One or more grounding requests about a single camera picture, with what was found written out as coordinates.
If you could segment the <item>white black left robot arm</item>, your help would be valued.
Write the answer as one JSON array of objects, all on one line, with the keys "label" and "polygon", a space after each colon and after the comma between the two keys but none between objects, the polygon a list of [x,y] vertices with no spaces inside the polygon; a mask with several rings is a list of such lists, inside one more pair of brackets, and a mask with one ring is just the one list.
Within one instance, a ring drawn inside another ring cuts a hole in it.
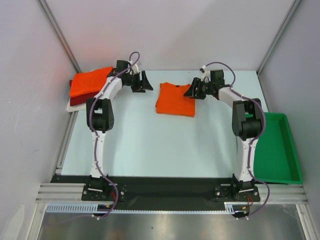
[{"label": "white black left robot arm", "polygon": [[139,70],[137,61],[118,60],[116,67],[108,73],[101,90],[86,101],[86,122],[91,130],[93,143],[89,175],[94,179],[103,179],[108,175],[103,164],[105,137],[115,123],[112,101],[125,86],[130,87],[133,93],[153,90],[146,72]]}]

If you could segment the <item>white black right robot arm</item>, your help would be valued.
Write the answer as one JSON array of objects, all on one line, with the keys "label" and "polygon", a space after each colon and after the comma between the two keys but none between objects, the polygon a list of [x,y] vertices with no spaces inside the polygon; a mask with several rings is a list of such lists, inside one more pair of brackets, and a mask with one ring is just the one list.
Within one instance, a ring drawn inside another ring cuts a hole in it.
[{"label": "white black right robot arm", "polygon": [[194,77],[184,97],[204,100],[213,96],[232,108],[231,128],[237,139],[237,167],[233,174],[236,185],[230,188],[231,196],[242,201],[255,182],[254,160],[259,138],[266,129],[266,116],[258,98],[249,98],[226,84],[223,70],[201,69],[201,77]]}]

